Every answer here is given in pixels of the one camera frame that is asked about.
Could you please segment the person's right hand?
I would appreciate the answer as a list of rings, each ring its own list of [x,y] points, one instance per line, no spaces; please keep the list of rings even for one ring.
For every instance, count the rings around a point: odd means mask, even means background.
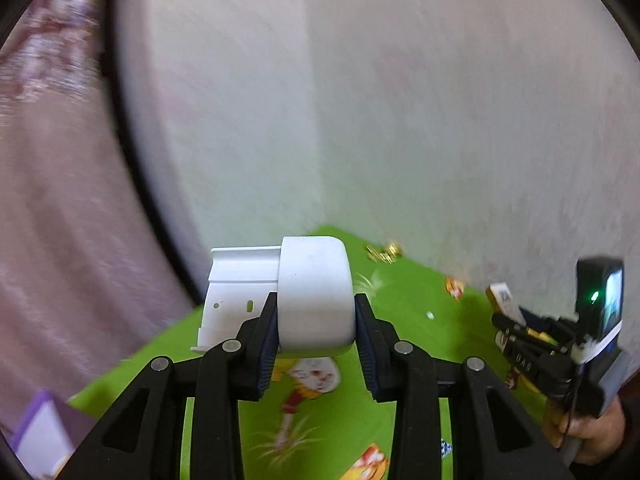
[[[565,437],[582,441],[575,462],[594,465],[611,456],[623,443],[626,418],[620,397],[616,396],[608,409],[599,417],[564,413],[560,404],[548,399],[544,406],[541,431],[554,448],[559,448]]]

